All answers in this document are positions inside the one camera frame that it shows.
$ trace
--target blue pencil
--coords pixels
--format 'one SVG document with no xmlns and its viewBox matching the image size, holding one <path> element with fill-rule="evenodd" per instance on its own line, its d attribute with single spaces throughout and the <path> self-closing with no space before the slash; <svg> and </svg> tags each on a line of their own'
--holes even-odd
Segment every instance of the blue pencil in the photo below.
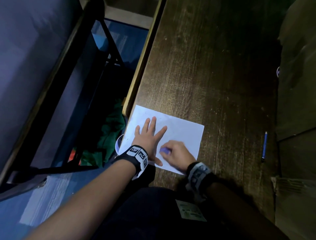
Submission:
<svg viewBox="0 0 316 240">
<path fill-rule="evenodd" d="M 265 147 L 267 145 L 267 136 L 268 136 L 268 133 L 265 132 L 265 135 L 264 135 L 264 142 L 263 142 L 263 151 L 262 151 L 262 158 L 261 160 L 264 160 L 264 157 L 265 157 Z"/>
</svg>

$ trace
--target wristband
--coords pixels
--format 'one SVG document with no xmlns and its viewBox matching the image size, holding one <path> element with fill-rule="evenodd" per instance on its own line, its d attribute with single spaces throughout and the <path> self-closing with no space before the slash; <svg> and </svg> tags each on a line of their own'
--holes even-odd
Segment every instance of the wristband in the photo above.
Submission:
<svg viewBox="0 0 316 240">
<path fill-rule="evenodd" d="M 129 147 L 124 153 L 117 156 L 115 158 L 115 161 L 118 161 L 121 159 L 129 161 L 135 166 L 136 174 L 132 178 L 132 180 L 135 180 L 144 172 L 145 168 L 147 167 L 148 154 L 146 150 L 142 148 L 141 146 L 133 145 Z"/>
<path fill-rule="evenodd" d="M 210 168 L 202 162 L 194 162 L 190 164 L 186 174 L 191 188 L 199 194 L 203 194 L 209 185 L 218 180 L 215 174 L 211 172 Z"/>
</svg>

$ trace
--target left hand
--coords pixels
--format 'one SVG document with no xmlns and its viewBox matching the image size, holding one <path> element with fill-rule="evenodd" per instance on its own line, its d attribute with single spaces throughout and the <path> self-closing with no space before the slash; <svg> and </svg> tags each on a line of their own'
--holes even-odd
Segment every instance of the left hand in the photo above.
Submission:
<svg viewBox="0 0 316 240">
<path fill-rule="evenodd" d="M 162 162 L 156 157 L 156 152 L 159 141 L 167 131 L 167 126 L 164 126 L 156 135 L 154 135 L 156 130 L 156 120 L 156 117 L 153 117 L 150 122 L 150 118 L 147 118 L 141 134 L 139 133 L 140 126 L 136 127 L 135 138 L 132 145 L 139 145 L 144 148 L 148 154 L 148 159 L 154 161 L 158 166 L 162 166 Z"/>
</svg>

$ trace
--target wooden desk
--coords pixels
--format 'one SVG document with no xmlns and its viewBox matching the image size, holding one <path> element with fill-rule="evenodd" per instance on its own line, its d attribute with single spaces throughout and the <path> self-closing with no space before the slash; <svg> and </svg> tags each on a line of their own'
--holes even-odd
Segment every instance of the wooden desk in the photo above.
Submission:
<svg viewBox="0 0 316 240">
<path fill-rule="evenodd" d="M 167 0 L 134 107 L 203 124 L 198 161 L 233 178 L 274 221 L 270 178 L 277 175 L 276 39 L 282 17 L 271 19 L 270 12 L 259 0 Z M 154 185 L 173 189 L 177 178 L 157 169 Z"/>
</svg>

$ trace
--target hand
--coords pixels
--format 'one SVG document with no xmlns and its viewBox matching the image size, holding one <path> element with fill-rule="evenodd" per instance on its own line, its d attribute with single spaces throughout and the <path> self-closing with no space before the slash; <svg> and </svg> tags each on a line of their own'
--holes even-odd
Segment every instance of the hand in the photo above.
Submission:
<svg viewBox="0 0 316 240">
<path fill-rule="evenodd" d="M 148 159 L 154 161 L 158 166 L 162 166 L 162 162 L 156 157 L 156 152 L 159 141 L 167 131 L 167 126 L 164 126 L 156 135 L 154 135 L 156 130 L 156 120 L 156 117 L 153 117 L 150 123 L 150 118 L 147 118 L 141 134 L 139 134 L 140 126 L 136 127 L 135 138 L 132 145 L 139 145 L 144 148 L 148 154 Z"/>
<path fill-rule="evenodd" d="M 196 161 L 183 142 L 170 140 L 161 147 L 171 149 L 169 154 L 164 152 L 160 152 L 160 154 L 171 166 L 174 166 L 183 173 L 186 172 L 191 163 Z"/>
</svg>

